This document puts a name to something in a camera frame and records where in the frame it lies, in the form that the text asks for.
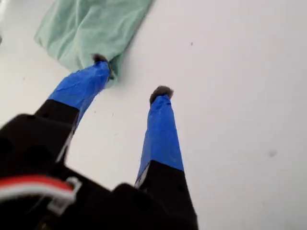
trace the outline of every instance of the cable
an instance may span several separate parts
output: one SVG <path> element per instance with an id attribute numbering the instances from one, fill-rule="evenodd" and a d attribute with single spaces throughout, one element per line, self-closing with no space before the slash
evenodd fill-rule
<path id="1" fill-rule="evenodd" d="M 49 196 L 73 203 L 75 193 L 67 183 L 58 179 L 42 176 L 12 176 L 0 179 L 0 202 L 20 196 Z"/>

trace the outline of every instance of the green cloth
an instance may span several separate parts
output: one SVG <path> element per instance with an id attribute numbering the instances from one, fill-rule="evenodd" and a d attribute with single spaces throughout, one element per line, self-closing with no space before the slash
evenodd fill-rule
<path id="1" fill-rule="evenodd" d="M 113 77 L 153 0 L 57 0 L 35 40 L 71 72 L 93 64 L 91 54 L 110 61 Z"/>

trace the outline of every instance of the red wire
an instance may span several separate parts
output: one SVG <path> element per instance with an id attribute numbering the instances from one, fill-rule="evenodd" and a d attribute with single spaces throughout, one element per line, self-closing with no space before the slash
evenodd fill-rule
<path id="1" fill-rule="evenodd" d="M 0 179 L 0 188 L 17 184 L 33 184 L 33 183 L 50 185 L 52 187 L 73 191 L 73 188 L 68 184 L 64 183 L 63 181 L 42 175 L 12 176 Z"/>

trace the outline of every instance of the blue tape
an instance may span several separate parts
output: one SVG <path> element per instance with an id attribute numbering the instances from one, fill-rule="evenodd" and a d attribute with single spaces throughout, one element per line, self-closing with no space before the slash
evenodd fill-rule
<path id="1" fill-rule="evenodd" d="M 138 179 L 152 160 L 184 171 L 174 112 L 167 95 L 158 96 L 150 107 Z"/>
<path id="2" fill-rule="evenodd" d="M 79 109 L 78 125 L 95 96 L 104 89 L 109 75 L 108 64 L 99 61 L 64 78 L 49 99 Z"/>

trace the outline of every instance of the white floor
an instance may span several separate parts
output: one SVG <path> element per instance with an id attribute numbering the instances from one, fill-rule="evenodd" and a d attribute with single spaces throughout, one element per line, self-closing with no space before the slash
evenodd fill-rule
<path id="1" fill-rule="evenodd" d="M 68 71 L 33 41 L 53 0 L 13 0 L 2 25 L 0 123 L 33 113 Z M 68 165 L 110 189 L 133 184 L 149 95 L 173 108 L 200 229 L 307 227 L 307 2 L 159 0 L 120 83 L 76 132 Z"/>

